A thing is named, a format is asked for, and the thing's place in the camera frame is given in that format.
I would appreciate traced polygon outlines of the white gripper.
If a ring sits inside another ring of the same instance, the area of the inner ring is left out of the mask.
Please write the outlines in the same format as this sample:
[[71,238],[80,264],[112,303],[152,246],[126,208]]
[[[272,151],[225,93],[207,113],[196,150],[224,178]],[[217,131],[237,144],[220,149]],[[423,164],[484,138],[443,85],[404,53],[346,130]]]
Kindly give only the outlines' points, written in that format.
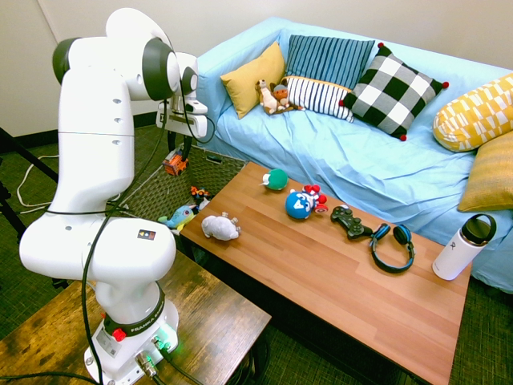
[[197,100],[185,102],[185,112],[175,112],[169,102],[161,102],[156,115],[156,126],[168,130],[168,150],[176,148],[176,132],[184,137],[182,161],[188,159],[192,147],[192,136],[204,138],[208,131],[208,108]]

